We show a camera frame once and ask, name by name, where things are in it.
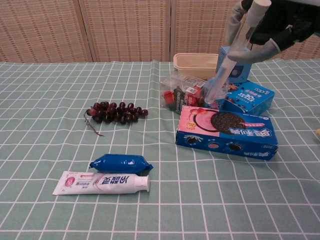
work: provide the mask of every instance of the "blue box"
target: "blue box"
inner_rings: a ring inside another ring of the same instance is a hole
[[[249,80],[230,84],[222,110],[261,115],[270,107],[274,96],[274,91]]]
[[[278,151],[269,117],[186,105],[175,144],[267,161]]]
[[[216,73],[218,72],[223,60],[225,59],[229,48],[230,48],[229,46],[220,47],[218,60],[216,63],[216,69],[215,69]],[[245,81],[247,81],[248,76],[250,74],[251,67],[252,67],[252,64],[244,64],[244,63],[237,62],[228,77],[229,83],[238,84],[238,83],[244,83]]]

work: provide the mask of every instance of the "plastic container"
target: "plastic container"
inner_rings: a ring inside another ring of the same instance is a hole
[[[218,56],[214,53],[177,53],[173,65],[181,74],[208,80],[216,75]]]
[[[207,81],[174,71],[160,80],[160,106],[180,114],[184,105],[201,107]]]

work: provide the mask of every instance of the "toothpaste cap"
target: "toothpaste cap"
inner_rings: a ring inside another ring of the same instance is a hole
[[[149,192],[150,190],[150,178],[149,176],[135,176],[134,179],[134,188],[136,191],[146,190]]]

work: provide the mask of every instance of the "table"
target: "table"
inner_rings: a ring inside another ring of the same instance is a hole
[[[254,64],[274,90],[279,141],[269,162],[175,145],[179,115],[159,105],[171,62],[0,62],[1,240],[319,240],[320,59]],[[85,124],[101,101],[148,108],[132,125]],[[154,166],[150,192],[52,192],[63,171],[105,153]]]

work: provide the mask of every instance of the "plastic tube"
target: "plastic tube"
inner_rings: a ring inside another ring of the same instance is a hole
[[[228,58],[229,53],[232,51],[243,51],[246,48],[250,41],[250,38],[256,30],[257,25],[265,16],[265,13],[270,5],[270,0],[253,1],[246,17],[240,25],[240,28],[229,48],[227,55],[225,56],[218,72],[216,73],[214,84],[210,86],[209,91],[204,98],[204,101],[207,104],[212,104],[216,100],[217,96],[221,92],[221,88],[227,81],[230,73],[237,63]]]
[[[52,194],[134,194],[149,189],[148,175],[64,171]]]

